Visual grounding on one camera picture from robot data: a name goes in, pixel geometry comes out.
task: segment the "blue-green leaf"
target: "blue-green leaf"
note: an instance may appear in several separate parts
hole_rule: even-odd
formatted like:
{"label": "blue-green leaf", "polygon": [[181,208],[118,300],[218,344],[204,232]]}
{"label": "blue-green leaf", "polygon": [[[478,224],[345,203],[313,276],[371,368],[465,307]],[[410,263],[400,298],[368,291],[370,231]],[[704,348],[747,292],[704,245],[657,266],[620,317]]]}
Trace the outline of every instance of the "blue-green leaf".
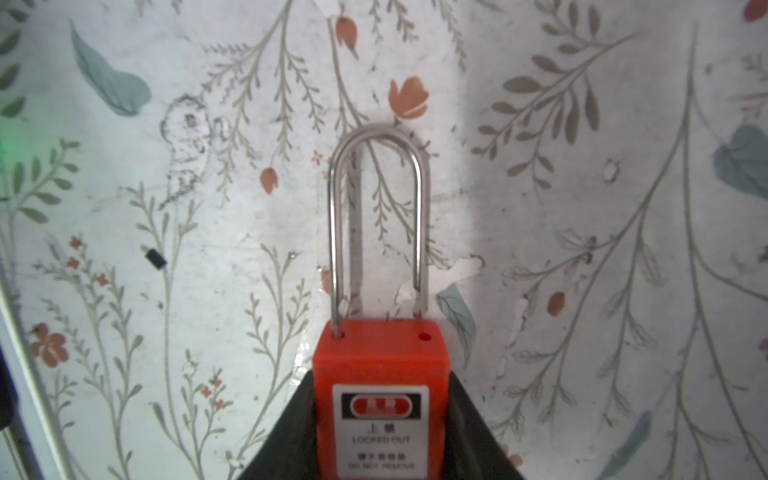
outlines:
{"label": "blue-green leaf", "polygon": [[744,124],[715,152],[715,173],[731,187],[768,200],[768,137]]}
{"label": "blue-green leaf", "polygon": [[475,319],[469,311],[455,283],[437,294],[437,306],[458,332],[458,340],[464,349],[464,367],[469,363],[472,345],[475,343]]}
{"label": "blue-green leaf", "polygon": [[138,76],[114,70],[104,57],[85,43],[70,22],[74,57],[80,72],[109,108],[118,115],[133,117],[152,99],[147,84]]}

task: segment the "black rectangle on label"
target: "black rectangle on label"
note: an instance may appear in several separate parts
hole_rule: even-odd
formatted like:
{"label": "black rectangle on label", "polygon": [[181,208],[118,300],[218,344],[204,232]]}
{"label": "black rectangle on label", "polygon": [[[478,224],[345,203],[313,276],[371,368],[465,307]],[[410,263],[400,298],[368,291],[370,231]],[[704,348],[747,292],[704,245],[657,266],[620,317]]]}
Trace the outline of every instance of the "black rectangle on label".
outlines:
{"label": "black rectangle on label", "polygon": [[[387,401],[394,402],[387,407]],[[404,409],[404,402],[409,409]],[[421,393],[344,392],[341,394],[341,418],[356,420],[418,420],[422,418]]]}

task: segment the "open shackle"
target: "open shackle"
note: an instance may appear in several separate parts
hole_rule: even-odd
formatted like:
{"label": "open shackle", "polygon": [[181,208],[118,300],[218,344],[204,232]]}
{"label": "open shackle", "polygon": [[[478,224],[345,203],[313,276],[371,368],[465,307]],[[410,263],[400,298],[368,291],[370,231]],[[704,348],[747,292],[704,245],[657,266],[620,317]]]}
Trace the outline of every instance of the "open shackle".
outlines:
{"label": "open shackle", "polygon": [[427,248],[427,203],[424,201],[427,189],[427,165],[419,154],[419,148],[411,138],[390,125],[363,125],[344,136],[330,159],[328,170],[328,231],[330,250],[330,280],[331,280],[331,336],[341,337],[341,315],[339,305],[342,295],[342,262],[341,262],[341,171],[355,149],[363,142],[383,139],[389,140],[402,148],[411,159],[414,177],[414,216],[413,216],[413,289],[416,291],[416,302],[413,308],[415,315],[422,312],[422,285],[426,270]]}

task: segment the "red oval on label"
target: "red oval on label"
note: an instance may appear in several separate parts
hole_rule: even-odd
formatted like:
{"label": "red oval on label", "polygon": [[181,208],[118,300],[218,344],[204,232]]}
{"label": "red oval on label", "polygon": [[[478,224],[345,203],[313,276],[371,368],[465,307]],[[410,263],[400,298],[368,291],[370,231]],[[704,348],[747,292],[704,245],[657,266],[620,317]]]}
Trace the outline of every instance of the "red oval on label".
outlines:
{"label": "red oval on label", "polygon": [[362,419],[404,419],[413,404],[406,395],[357,395],[351,401],[352,414]]}

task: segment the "black object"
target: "black object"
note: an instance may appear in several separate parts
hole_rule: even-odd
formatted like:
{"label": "black object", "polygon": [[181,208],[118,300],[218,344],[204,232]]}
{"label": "black object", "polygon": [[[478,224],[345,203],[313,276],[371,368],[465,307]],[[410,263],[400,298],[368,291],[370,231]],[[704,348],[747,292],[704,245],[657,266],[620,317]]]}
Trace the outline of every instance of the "black object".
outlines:
{"label": "black object", "polygon": [[[240,480],[318,480],[315,377],[308,372]],[[443,480],[524,480],[453,372],[445,417]]]}
{"label": "black object", "polygon": [[11,425],[13,412],[15,410],[14,397],[11,375],[8,373],[5,357],[2,355],[2,351],[0,351],[0,430]]}
{"label": "black object", "polygon": [[160,252],[158,252],[154,248],[150,248],[149,251],[147,251],[146,257],[147,257],[147,260],[149,260],[150,263],[152,263],[152,265],[154,265],[154,267],[158,270],[163,268],[166,265],[166,263],[168,263],[165,260],[165,257],[163,257],[160,254]]}

